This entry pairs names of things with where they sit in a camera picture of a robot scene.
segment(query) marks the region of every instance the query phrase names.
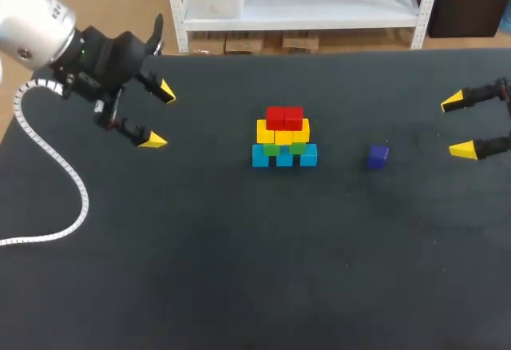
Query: blue block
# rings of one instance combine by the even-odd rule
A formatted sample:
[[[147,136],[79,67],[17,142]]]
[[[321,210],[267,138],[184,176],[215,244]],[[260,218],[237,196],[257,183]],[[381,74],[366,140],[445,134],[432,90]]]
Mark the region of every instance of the blue block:
[[[389,157],[389,148],[386,146],[371,146],[369,157],[367,158],[367,167],[369,169],[383,169],[386,160]]]
[[[307,144],[305,153],[300,156],[300,166],[312,167],[318,165],[318,146]]]
[[[282,151],[280,152],[280,155],[277,156],[277,166],[280,168],[286,167],[291,168],[293,166],[293,155],[292,154],[282,154]]]
[[[267,168],[270,165],[270,157],[264,155],[262,145],[252,145],[252,168]]]

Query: white cable sleeve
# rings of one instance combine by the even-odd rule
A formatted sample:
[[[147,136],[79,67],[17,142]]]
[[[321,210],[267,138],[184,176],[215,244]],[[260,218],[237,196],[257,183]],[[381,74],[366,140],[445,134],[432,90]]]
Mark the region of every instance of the white cable sleeve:
[[[47,152],[69,174],[71,179],[74,181],[74,183],[78,187],[78,191],[80,192],[81,211],[80,215],[75,220],[75,222],[70,227],[62,230],[61,232],[46,234],[44,236],[7,238],[0,240],[0,246],[33,244],[37,242],[58,240],[60,238],[70,235],[72,232],[77,230],[83,223],[83,221],[86,219],[87,213],[89,212],[89,194],[87,193],[87,188],[85,187],[80,176],[78,176],[76,170],[74,170],[73,167],[64,158],[62,158],[62,156],[59,153],[57,153],[54,148],[48,145],[45,140],[43,140],[37,133],[34,132],[32,127],[26,121],[25,116],[23,115],[22,112],[23,96],[29,90],[37,87],[47,88],[53,91],[54,93],[58,94],[59,96],[61,96],[63,92],[62,85],[57,82],[45,79],[28,81],[25,85],[20,86],[20,88],[16,92],[16,95],[14,96],[14,116],[16,117],[16,120],[18,121],[19,125],[22,127],[25,133],[32,139],[32,141],[34,141],[45,152]]]

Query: red block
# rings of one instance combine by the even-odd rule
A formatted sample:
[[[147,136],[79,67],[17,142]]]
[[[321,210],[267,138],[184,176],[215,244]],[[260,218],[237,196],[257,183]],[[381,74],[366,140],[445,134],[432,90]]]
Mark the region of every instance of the red block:
[[[303,124],[303,108],[286,108],[284,121],[285,130],[301,131]]]
[[[285,119],[285,108],[279,106],[268,106],[266,109],[267,130],[284,130]]]

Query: wooden floor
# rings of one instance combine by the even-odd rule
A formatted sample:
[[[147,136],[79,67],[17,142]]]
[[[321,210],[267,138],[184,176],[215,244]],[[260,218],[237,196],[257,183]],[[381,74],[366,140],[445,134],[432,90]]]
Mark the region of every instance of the wooden floor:
[[[168,0],[62,0],[77,13],[77,27],[96,26],[110,37],[131,30],[146,39],[158,13],[164,15],[165,53],[177,54],[173,35],[172,14]],[[409,30],[349,30],[324,34],[320,53],[345,53],[366,50],[408,50]],[[452,48],[509,48],[511,36],[498,34],[495,38],[426,39],[425,49]],[[269,53],[279,49],[265,48]],[[12,118],[11,99],[17,87],[30,77],[30,72],[2,57],[4,78],[0,86],[0,137]]]

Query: black cabinet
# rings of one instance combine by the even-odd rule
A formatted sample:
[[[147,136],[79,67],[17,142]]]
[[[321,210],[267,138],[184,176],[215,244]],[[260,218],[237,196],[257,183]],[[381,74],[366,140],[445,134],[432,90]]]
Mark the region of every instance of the black cabinet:
[[[508,0],[435,0],[432,38],[493,37]]]

